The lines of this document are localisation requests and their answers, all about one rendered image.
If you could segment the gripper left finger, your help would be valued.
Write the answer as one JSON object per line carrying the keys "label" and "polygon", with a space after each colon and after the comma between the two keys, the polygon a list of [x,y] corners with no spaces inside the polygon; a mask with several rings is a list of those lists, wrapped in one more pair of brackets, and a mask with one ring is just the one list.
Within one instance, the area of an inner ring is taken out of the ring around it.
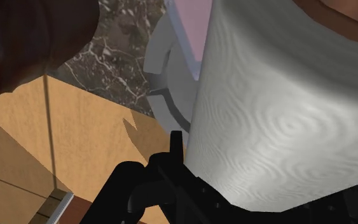
{"label": "gripper left finger", "polygon": [[151,155],[147,165],[119,163],[79,224],[138,224],[153,206],[169,224],[210,224],[199,201],[201,189],[184,165],[182,133],[174,130],[169,151]]}

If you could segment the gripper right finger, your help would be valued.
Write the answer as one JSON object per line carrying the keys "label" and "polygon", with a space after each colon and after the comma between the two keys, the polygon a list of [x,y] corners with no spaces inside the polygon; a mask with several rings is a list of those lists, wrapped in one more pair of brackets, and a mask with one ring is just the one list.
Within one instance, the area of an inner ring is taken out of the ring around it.
{"label": "gripper right finger", "polygon": [[309,224],[358,224],[358,185],[309,203]]}

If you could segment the dark brown round object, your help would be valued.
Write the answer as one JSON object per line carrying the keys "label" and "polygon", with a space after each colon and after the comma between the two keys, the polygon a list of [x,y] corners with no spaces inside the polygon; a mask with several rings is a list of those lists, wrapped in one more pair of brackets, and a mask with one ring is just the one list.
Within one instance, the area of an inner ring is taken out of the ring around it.
{"label": "dark brown round object", "polygon": [[0,0],[0,95],[73,58],[99,15],[98,0]]}

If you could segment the tan wooden furniture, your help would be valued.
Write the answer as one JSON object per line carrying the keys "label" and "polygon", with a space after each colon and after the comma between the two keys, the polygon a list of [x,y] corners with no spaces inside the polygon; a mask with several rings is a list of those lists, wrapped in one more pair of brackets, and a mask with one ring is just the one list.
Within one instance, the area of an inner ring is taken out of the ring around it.
{"label": "tan wooden furniture", "polygon": [[49,76],[0,95],[0,224],[78,224],[110,173],[169,148],[151,117]]}

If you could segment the pink panel with pale edge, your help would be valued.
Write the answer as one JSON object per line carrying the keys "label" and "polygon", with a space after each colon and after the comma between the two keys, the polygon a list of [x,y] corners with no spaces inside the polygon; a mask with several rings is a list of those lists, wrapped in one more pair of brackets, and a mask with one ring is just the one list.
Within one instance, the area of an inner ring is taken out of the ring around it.
{"label": "pink panel with pale edge", "polygon": [[188,69],[198,81],[212,0],[164,0]]}

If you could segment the white paper roll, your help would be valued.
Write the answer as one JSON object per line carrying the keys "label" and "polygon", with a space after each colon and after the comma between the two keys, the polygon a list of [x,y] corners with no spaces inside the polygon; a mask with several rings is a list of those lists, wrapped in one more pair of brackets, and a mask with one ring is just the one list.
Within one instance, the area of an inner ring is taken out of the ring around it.
{"label": "white paper roll", "polygon": [[358,185],[358,0],[213,0],[184,163],[251,211]]}

